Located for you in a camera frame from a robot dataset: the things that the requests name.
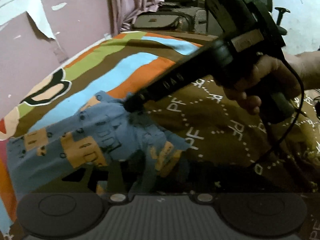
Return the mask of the person's right forearm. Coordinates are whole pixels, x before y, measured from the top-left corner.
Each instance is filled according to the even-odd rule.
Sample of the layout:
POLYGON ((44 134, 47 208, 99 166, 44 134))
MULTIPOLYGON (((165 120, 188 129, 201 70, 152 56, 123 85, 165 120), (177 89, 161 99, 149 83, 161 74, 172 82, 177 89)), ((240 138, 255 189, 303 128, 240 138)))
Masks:
POLYGON ((301 54, 285 54, 285 59, 303 81, 306 90, 320 87, 320 51, 306 51, 301 54))

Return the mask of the person's right hand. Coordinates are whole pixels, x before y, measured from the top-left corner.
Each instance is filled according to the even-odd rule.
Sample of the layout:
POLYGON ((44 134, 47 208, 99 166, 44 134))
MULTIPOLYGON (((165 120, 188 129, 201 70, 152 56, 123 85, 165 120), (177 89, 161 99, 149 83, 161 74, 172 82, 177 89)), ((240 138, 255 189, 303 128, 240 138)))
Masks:
POLYGON ((256 91, 258 88, 281 92, 287 99, 293 99, 301 93, 298 80, 285 64, 267 55, 262 56, 253 66, 252 74, 229 88, 223 87, 223 91, 229 100, 236 101, 250 115, 256 115, 263 102, 256 91))

